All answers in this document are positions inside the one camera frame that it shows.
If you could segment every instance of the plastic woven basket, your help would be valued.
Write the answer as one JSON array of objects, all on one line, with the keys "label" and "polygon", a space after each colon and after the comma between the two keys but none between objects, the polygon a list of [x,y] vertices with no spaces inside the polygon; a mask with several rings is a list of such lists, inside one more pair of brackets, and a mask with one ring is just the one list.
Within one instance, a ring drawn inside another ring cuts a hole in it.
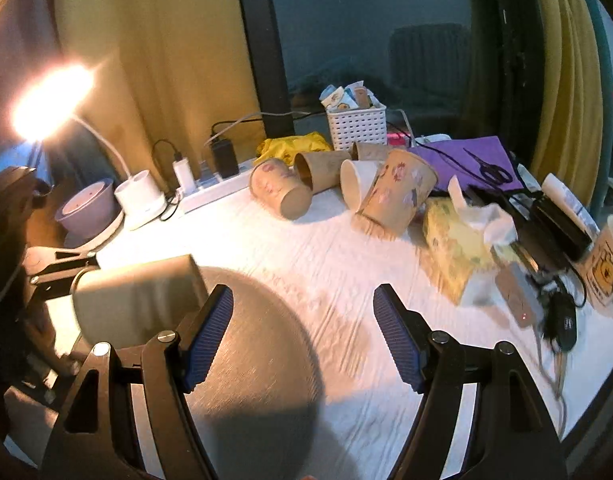
[{"label": "plastic woven basket", "polygon": [[386,106],[328,113],[333,148],[348,150],[353,142],[386,144]]}]

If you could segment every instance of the yellow plastic bag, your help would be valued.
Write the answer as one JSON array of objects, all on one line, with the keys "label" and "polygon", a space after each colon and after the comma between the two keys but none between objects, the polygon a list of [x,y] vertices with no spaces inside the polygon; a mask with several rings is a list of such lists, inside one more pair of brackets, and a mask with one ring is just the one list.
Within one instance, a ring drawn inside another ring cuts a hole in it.
[{"label": "yellow plastic bag", "polygon": [[266,139],[257,148],[259,156],[255,164],[267,158],[280,158],[288,166],[293,165],[296,155],[300,152],[332,152],[333,148],[318,132],[311,132],[305,136],[282,137],[280,139]]}]

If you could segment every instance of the power strip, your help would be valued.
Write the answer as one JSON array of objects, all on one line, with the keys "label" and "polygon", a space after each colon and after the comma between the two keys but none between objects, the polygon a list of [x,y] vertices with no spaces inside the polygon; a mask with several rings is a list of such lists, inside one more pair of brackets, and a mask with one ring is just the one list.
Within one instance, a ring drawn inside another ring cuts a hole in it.
[{"label": "power strip", "polygon": [[180,208],[184,213],[193,211],[198,207],[215,202],[249,185],[249,178],[253,170],[254,158],[239,164],[240,173],[229,178],[222,178],[219,173],[214,173],[211,178],[197,180],[198,190],[188,196],[178,188],[178,193],[182,197]]}]

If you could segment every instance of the purple paper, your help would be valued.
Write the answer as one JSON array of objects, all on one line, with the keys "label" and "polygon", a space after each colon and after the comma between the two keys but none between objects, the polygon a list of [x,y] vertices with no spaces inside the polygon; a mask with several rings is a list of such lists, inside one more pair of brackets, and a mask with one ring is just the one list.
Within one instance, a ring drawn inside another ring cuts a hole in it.
[{"label": "purple paper", "polygon": [[[479,137],[478,139],[464,139],[464,140],[440,140],[439,142],[430,142],[428,144],[436,150],[446,153],[452,156],[455,160],[458,160],[465,168],[481,176],[480,163],[477,162],[471,155],[466,153],[464,149],[469,150],[474,155],[477,155],[481,160],[488,164],[494,164],[507,170],[513,177],[513,182],[508,184],[502,184],[498,186],[502,191],[519,191],[523,190],[524,186],[522,181],[517,176],[515,168],[507,155],[506,150],[502,146],[497,137]],[[424,145],[416,146],[415,148],[409,148],[411,153],[420,156],[426,160],[439,176],[439,182],[435,189],[443,191],[448,190],[448,182],[451,177],[457,175],[460,181],[460,187],[466,189],[469,186],[479,187],[482,189],[490,189],[491,186],[487,186],[483,181],[478,180],[474,176],[466,173],[448,157],[433,152]]]}]

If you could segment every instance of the scissors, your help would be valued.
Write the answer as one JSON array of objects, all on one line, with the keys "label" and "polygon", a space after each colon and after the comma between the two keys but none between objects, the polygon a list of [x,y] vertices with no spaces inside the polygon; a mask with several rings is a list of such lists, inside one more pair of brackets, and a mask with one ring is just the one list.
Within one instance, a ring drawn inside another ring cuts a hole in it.
[{"label": "scissors", "polygon": [[499,187],[503,184],[510,184],[513,182],[513,176],[509,173],[509,171],[505,170],[503,167],[498,166],[497,164],[489,164],[488,162],[484,162],[480,157],[475,155],[475,153],[471,153],[466,148],[464,149],[466,153],[472,156],[478,164],[480,164],[480,174],[481,177],[491,186]]}]

